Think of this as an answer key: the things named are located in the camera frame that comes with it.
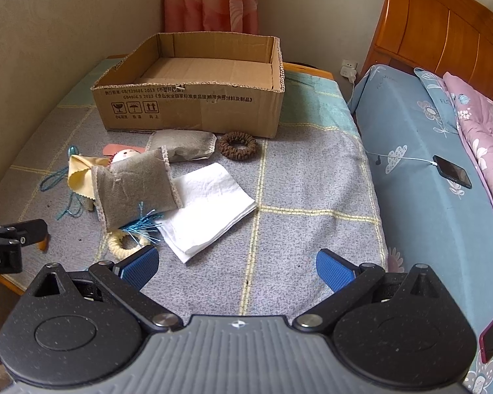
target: folded white tissue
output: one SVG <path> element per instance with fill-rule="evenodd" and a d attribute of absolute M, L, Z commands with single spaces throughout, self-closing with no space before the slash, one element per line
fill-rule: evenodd
<path fill-rule="evenodd" d="M 174 185 L 184 207 L 165 211 L 156 222 L 164 241 L 183 263 L 256 207 L 219 163 L 180 176 Z"/>

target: wall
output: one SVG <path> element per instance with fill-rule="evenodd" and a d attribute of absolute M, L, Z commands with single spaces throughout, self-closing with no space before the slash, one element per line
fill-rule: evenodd
<path fill-rule="evenodd" d="M 493 0 L 477 0 L 493 10 Z M 363 65 L 383 0 L 259 0 L 261 34 L 281 38 L 283 59 L 334 73 L 348 98 L 352 86 L 340 77 L 343 59 Z"/>
<path fill-rule="evenodd" d="M 160 30 L 162 1 L 0 0 L 0 179 L 92 67 Z"/>

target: gray fabric pouch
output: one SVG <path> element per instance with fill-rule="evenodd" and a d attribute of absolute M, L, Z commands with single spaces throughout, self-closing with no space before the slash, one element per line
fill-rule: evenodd
<path fill-rule="evenodd" d="M 157 213 L 182 207 L 172 184 L 165 148 L 158 148 L 110 164 L 94 166 L 93 192 L 104 232 L 112 232 L 151 210 Z"/>
<path fill-rule="evenodd" d="M 216 135 L 198 130 L 158 130 L 151 135 L 146 151 L 164 146 L 170 163 L 209 158 L 216 149 Z"/>

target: cardboard box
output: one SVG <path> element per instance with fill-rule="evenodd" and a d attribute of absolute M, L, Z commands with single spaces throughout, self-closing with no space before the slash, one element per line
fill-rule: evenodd
<path fill-rule="evenodd" d="M 91 88 L 108 130 L 241 131 L 273 138 L 284 71 L 276 37 L 159 33 Z"/>

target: blue pillow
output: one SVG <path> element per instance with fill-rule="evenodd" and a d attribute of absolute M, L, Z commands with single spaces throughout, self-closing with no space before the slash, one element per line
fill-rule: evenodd
<path fill-rule="evenodd" d="M 440 120 L 442 120 L 442 124 L 448 132 L 458 134 L 458 131 L 456 130 L 455 106 L 450 99 L 450 96 L 442 89 L 444 80 L 422 68 L 415 68 L 414 73 L 420 78 L 427 93 L 429 93 L 429 96 L 433 100 L 433 103 L 438 110 L 438 114 L 440 115 Z"/>

